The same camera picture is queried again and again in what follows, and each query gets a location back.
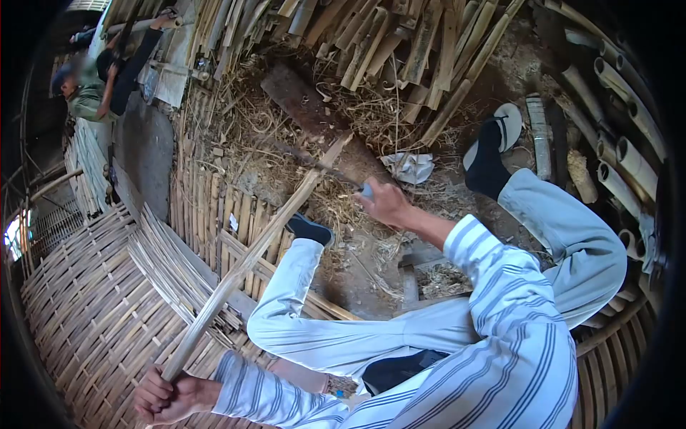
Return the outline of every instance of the crumpled paper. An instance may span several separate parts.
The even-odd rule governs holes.
[[[397,166],[403,158],[403,153],[381,157],[381,162],[390,170],[393,177],[399,181],[418,185],[425,182],[434,171],[434,156],[432,154],[409,154],[403,165]]]

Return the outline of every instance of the woven bamboo panel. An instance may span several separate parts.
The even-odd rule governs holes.
[[[619,331],[576,360],[579,394],[568,428],[594,429],[603,424],[638,370],[654,321],[654,311],[646,303]]]
[[[165,364],[187,324],[138,270],[127,251],[135,224],[120,204],[78,229],[22,288],[40,357],[81,428],[133,428],[133,390],[145,369]],[[234,348],[258,364],[266,358],[244,332]],[[225,348],[205,336],[186,369],[209,377]],[[210,413],[175,428],[229,428],[248,423]]]

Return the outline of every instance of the man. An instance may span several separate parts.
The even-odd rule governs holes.
[[[289,228],[297,238],[251,315],[248,335],[284,359],[352,377],[373,397],[349,410],[229,351],[212,380],[183,373],[169,383],[161,367],[150,368],[134,399],[142,420],[168,424],[212,411],[281,428],[564,428],[577,392],[569,329],[619,290],[626,252],[565,191],[527,169],[511,176],[499,147],[517,140],[521,116],[519,128],[511,126],[512,115],[492,119],[480,130],[466,184],[527,227],[557,266],[542,273],[537,259],[502,244],[474,216],[457,223],[439,218],[371,178],[373,200],[356,196],[370,216],[441,248],[470,277],[472,295],[386,322],[300,318],[332,234],[294,216]]]
[[[162,25],[175,18],[172,8],[164,9],[128,61],[114,59],[117,35],[96,61],[79,59],[63,65],[53,77],[53,93],[64,95],[69,112],[76,117],[93,122],[116,121],[126,110],[129,95],[137,87],[136,78],[162,36]]]

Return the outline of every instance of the green shirt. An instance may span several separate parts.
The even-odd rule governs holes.
[[[118,115],[108,111],[103,117],[98,117],[97,108],[105,94],[105,82],[97,75],[95,60],[84,61],[81,74],[78,79],[79,87],[67,101],[69,112],[91,122],[114,122]]]

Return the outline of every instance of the flip-flop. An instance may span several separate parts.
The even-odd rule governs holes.
[[[519,108],[513,103],[505,103],[495,110],[493,117],[489,118],[489,120],[495,120],[496,124],[500,127],[501,141],[498,151],[503,153],[513,147],[521,133],[522,120]],[[464,154],[462,164],[465,171],[469,170],[474,162],[478,148],[479,141],[477,140],[467,150],[467,153]]]

